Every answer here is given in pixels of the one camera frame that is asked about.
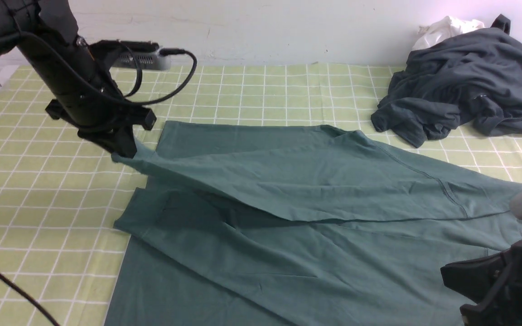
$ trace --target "white wall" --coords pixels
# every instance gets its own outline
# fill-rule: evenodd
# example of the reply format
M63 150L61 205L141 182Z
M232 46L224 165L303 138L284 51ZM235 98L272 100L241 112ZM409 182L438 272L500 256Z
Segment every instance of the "white wall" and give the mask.
M512 20L519 0L70 0L80 34L95 41L153 40L192 50L205 64L400 64L419 25L444 16ZM12 53L7 59L21 60Z

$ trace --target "green t-shirt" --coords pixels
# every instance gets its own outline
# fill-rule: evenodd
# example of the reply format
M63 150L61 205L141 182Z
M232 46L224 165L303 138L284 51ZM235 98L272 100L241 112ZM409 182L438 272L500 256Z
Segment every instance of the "green t-shirt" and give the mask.
M331 126L166 122L106 325L462 324L440 268L522 239L493 179Z

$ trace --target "table surface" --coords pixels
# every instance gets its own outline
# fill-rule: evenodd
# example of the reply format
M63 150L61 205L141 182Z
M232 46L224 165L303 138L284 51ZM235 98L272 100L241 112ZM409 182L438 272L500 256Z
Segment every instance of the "table surface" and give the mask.
M360 129L381 142L489 176L522 182L522 135L484 138L470 126L412 149L369 117L400 67L310 64L200 67L171 100L151 107L158 122L136 136L155 147L166 120L205 124L319 125ZM145 72L134 100L155 99L182 82L188 67ZM123 91L135 73L113 70ZM112 224L145 177L114 164L76 130L51 120L52 94L30 67L0 90L0 270L66 326L103 324L128 236ZM0 325L48 325L0 282Z

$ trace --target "white grid line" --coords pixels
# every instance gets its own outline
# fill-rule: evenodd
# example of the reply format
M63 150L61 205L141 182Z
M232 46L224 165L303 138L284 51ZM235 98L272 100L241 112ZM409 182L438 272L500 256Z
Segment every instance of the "white grid line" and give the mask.
M376 92L376 87L373 83L373 78L372 78L372 71L371 69L369 68L368 66L368 74L369 74L369 77L370 77L370 81L372 82L372 89L373 89L373 95L376 97L376 102L377 103L380 103L379 99L377 99L377 92ZM388 138L388 143L390 143L390 133L389 132L385 132L386 134L386 137Z
M352 74L352 70L350 69L350 65L349 64L348 64L348 72L349 72L350 75ZM356 115L357 115L357 119L358 119L358 128L360 128L360 130L362 130L362 123L360 121L360 110L358 110L358 103L356 102L356 91L354 90L354 82L352 81L352 76L350 76L350 86L352 86L352 97L354 98L354 105L356 106Z
M328 72L328 94L329 94L329 97L331 98L331 95L332 95L332 79L331 79L331 75L329 74L329 65L326 66L326 69L327 69L327 72ZM333 126L338 126L338 121L336 120L335 118L335 109L333 108L333 105L334 105L334 101L332 101L332 118L333 118Z
M223 78L224 78L224 66L223 66L223 71L221 72L221 83L220 85L223 85ZM217 105L215 105L215 117L213 117L213 124L216 124L217 123L217 119L218 119L218 114L219 114L219 101L220 101L220 98L221 98L221 86L219 86L219 93L217 94Z
M237 125L240 125L241 124L241 109L242 109L242 105L243 105L243 90L245 89L245 66L243 66L243 74L240 75L241 76L241 95L239 97L239 113L238 113L238 116L237 116Z
M263 98L261 99L261 126L265 125L265 96L267 96L266 91L265 91L266 82L267 82L267 66L263 66Z
M287 66L285 66L285 125L290 125L289 113L287 112Z

